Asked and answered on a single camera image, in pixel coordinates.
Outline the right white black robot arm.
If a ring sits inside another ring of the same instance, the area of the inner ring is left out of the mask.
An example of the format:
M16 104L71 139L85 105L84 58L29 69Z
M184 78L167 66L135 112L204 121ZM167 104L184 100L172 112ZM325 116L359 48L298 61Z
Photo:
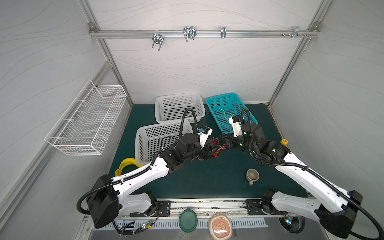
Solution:
M320 223L338 238L353 236L364 240L364 236L352 230L357 214L362 213L378 230L377 238L384 238L384 230L379 222L361 206L363 196L360 193L334 185L305 165L288 148L286 139L279 142L267 140L262 127L253 122L234 122L230 119L230 125L233 134L223 136L227 149L237 148L248 152L253 160L285 174L311 195L301 198L268 190L255 208L266 215L274 212L292 213Z

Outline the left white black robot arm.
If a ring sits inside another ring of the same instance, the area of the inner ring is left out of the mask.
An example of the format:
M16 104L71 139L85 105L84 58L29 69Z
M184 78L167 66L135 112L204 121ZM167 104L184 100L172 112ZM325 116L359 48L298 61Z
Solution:
M201 145L200 136L187 133L172 145L158 150L143 167L119 177L99 177L92 189L80 197L77 210L90 215L97 229L121 215L152 213L158 205L156 198L150 193L134 195L136 190L177 171L194 158L210 159L220 149L221 146L211 140Z

